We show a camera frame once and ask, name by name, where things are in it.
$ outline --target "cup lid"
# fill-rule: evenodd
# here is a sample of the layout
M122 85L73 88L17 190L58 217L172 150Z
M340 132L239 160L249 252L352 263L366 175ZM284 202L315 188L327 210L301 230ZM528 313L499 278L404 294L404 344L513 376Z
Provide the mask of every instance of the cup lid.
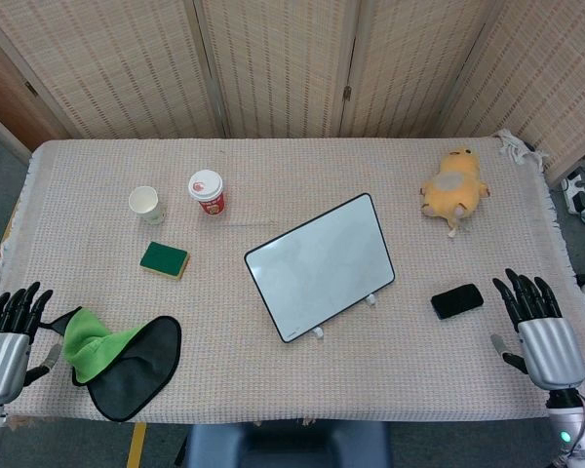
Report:
M215 171L204 169L195 173L188 181L188 193L200 202L208 202L223 191L223 179Z
M138 215L145 215L151 212L158 205L156 189L149 185L135 188L128 198L128 205Z

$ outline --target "whiteboard stand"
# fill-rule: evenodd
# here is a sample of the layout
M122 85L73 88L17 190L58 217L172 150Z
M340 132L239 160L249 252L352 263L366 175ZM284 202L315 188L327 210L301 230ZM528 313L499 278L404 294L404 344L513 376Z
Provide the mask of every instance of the whiteboard stand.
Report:
M374 306L377 303L377 298L374 296L373 293L367 295L364 300L369 305L369 307L372 307L372 306ZM323 333L323 329L321 327L315 327L315 328L313 328L312 329L312 332L314 333L314 335L318 339L323 339L323 337L325 336L325 334Z

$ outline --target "sponge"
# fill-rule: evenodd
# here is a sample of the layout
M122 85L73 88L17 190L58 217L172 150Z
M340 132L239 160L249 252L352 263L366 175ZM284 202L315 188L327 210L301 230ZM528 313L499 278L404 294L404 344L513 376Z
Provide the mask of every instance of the sponge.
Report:
M154 273L179 280L184 273L188 258L187 251L150 242L140 260L140 266Z

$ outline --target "green cloth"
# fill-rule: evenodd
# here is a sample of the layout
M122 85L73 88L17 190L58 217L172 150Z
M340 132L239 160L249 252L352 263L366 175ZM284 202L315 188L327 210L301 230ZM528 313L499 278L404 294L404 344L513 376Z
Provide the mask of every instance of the green cloth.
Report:
M143 328L112 333L89 309L80 309L65 329L65 359L76 371L76 380L87 383L104 371Z

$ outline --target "microfiber cloth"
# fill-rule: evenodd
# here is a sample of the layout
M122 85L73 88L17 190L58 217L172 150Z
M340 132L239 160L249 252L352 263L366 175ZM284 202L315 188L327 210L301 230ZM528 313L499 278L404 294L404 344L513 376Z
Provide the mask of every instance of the microfiber cloth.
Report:
M173 317L113 333L91 310L79 307L42 327L64 336L72 382L86 385L96 408L112 421L137 414L176 371L181 330Z

